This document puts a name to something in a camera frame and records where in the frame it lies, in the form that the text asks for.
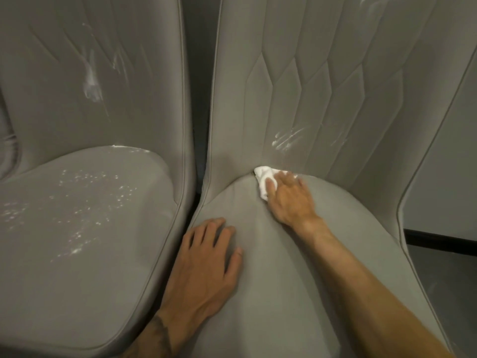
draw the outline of hand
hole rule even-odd
[[[205,319],[218,313],[237,284],[241,248],[235,249],[225,270],[225,254],[235,228],[224,228],[214,246],[217,230],[224,223],[224,218],[206,220],[182,240],[157,313],[167,327],[173,355]]]
[[[277,189],[271,179],[265,181],[268,205],[275,218],[295,230],[305,243],[311,245],[316,231],[325,227],[315,213],[313,197],[305,181],[282,171],[275,176]]]

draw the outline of gray leather seat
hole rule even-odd
[[[0,45],[21,146],[0,184],[0,345],[114,354],[195,192],[180,0],[0,0]]]
[[[354,357],[315,269],[254,167],[303,174],[331,230],[445,342],[409,258],[405,194],[477,45],[477,0],[222,0],[206,180],[238,289],[188,357]]]

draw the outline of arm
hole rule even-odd
[[[269,207],[311,252],[341,313],[367,357],[451,358],[421,322],[336,239],[314,211],[304,181],[277,174],[267,180]]]
[[[214,245],[224,223],[225,219],[207,220],[184,235],[159,311],[121,358],[172,357],[223,307],[237,284],[243,254],[237,248],[225,270],[235,228],[224,228]]]

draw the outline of gray floor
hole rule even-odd
[[[477,257],[409,246],[457,358],[477,357]]]

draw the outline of white cloth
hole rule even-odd
[[[274,169],[270,168],[267,166],[261,166],[257,167],[253,170],[255,173],[255,177],[257,178],[257,181],[259,181],[259,189],[260,189],[260,197],[264,199],[265,201],[268,201],[268,196],[267,196],[267,188],[265,187],[265,180],[266,179],[271,179],[273,181],[273,184],[275,185],[275,188],[277,188],[277,180],[275,179],[275,174],[279,173],[279,169]]]

